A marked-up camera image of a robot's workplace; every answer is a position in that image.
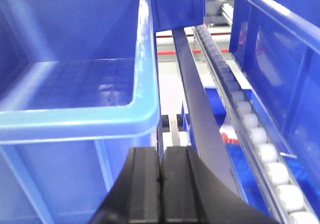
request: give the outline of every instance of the blue crate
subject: blue crate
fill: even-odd
[[[151,0],[155,32],[204,23],[205,0]]]
[[[0,223],[85,224],[159,97],[150,0],[0,0]]]
[[[235,0],[230,51],[320,187],[320,0]]]

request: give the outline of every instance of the blue panel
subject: blue panel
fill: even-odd
[[[155,32],[204,22],[205,0],[151,0],[151,7]]]
[[[227,144],[227,149],[244,192],[246,201],[266,215],[270,215],[260,193],[254,174],[240,145]]]
[[[293,150],[320,187],[320,56],[315,55],[307,69],[301,94],[295,100],[296,111],[287,135]]]
[[[0,224],[41,224],[2,154],[0,173]]]
[[[320,187],[320,0],[236,0],[234,5],[231,51],[288,150]],[[237,30],[246,23],[244,45]]]
[[[87,223],[129,147],[151,145],[160,111],[150,9],[0,0],[0,224]]]

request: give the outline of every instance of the plastic bin rim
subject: plastic bin rim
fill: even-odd
[[[320,54],[320,29],[274,0],[247,0]]]
[[[130,104],[109,107],[0,112],[0,143],[18,142],[17,136],[20,136],[19,139],[23,142],[44,140],[46,135],[42,134],[42,132],[44,130],[49,130],[50,132],[55,127],[58,129],[66,128],[63,133],[58,133],[58,136],[52,138],[55,140],[93,136],[140,136],[149,132],[150,129],[154,129],[158,124],[160,112],[150,9],[150,0],[140,0],[134,69],[134,94]],[[79,126],[92,128],[93,125],[98,125],[101,130],[103,129],[103,133],[97,135],[93,131],[92,134],[84,133],[81,137],[81,134],[80,136],[79,134],[73,136],[67,132],[67,130],[72,130],[72,128]],[[32,134],[34,137],[30,138],[30,134],[25,133],[33,129],[35,129],[34,135]]]

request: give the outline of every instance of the white roller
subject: white roller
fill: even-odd
[[[236,81],[226,82],[225,84],[229,92],[235,92],[240,90],[240,86]]]
[[[245,128],[256,128],[259,125],[258,117],[254,113],[245,113],[241,115],[242,124]]]
[[[208,42],[211,42],[212,39],[211,39],[211,35],[210,34],[205,34],[203,35],[203,40],[204,40],[204,43],[208,43]]]
[[[251,113],[251,105],[249,102],[239,102],[236,104],[236,111],[239,114]]]
[[[212,57],[212,59],[214,60],[214,62],[216,62],[216,60],[221,60],[221,59],[223,59],[221,53],[217,53],[217,54],[211,55],[211,57]]]
[[[245,95],[242,91],[231,92],[231,97],[235,103],[242,102],[245,100]]]
[[[195,27],[197,30],[206,30],[207,28],[204,25],[198,25]]]
[[[278,159],[276,148],[271,143],[257,144],[255,148],[263,163],[275,162]]]
[[[266,143],[267,142],[267,133],[264,128],[250,128],[248,130],[249,137],[253,144]]]
[[[217,49],[213,40],[212,42],[207,43],[206,47],[207,49],[211,49],[211,48]]]
[[[300,211],[304,208],[304,197],[298,187],[293,185],[279,185],[275,189],[282,205],[288,212]]]
[[[210,54],[220,54],[220,50],[218,50],[215,47],[210,47],[210,48],[208,48],[208,53],[210,53]]]
[[[232,73],[224,73],[222,74],[222,79],[224,80],[224,82],[230,82],[230,81],[234,81],[234,75]]]
[[[219,69],[221,74],[230,73],[230,68],[228,66],[226,66],[226,65],[225,66],[219,66],[218,69]]]
[[[289,173],[287,167],[283,163],[266,163],[264,167],[268,173],[269,178],[275,186],[288,184]]]
[[[319,224],[318,219],[312,213],[295,212],[289,215],[292,224]]]
[[[217,66],[227,65],[224,59],[217,60],[215,63]]]

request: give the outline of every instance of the red object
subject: red object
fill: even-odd
[[[211,33],[211,35],[227,35],[231,34],[230,32],[220,32],[220,33]],[[193,37],[193,34],[187,34],[187,37]],[[172,35],[158,35],[157,38],[172,38]]]
[[[235,138],[228,138],[228,135],[226,133],[221,133],[221,137],[224,143],[234,143],[239,144],[239,140]]]
[[[164,51],[158,51],[158,55],[170,55],[170,54],[176,54],[177,52],[175,50],[164,50]],[[201,53],[201,49],[193,49],[192,53]]]
[[[220,49],[221,53],[229,53],[229,49],[223,48]],[[177,52],[175,50],[163,50],[163,51],[158,51],[158,55],[172,55],[176,54]],[[192,53],[201,53],[201,49],[193,49]]]
[[[228,48],[223,48],[220,49],[221,53],[229,53],[229,49]]]

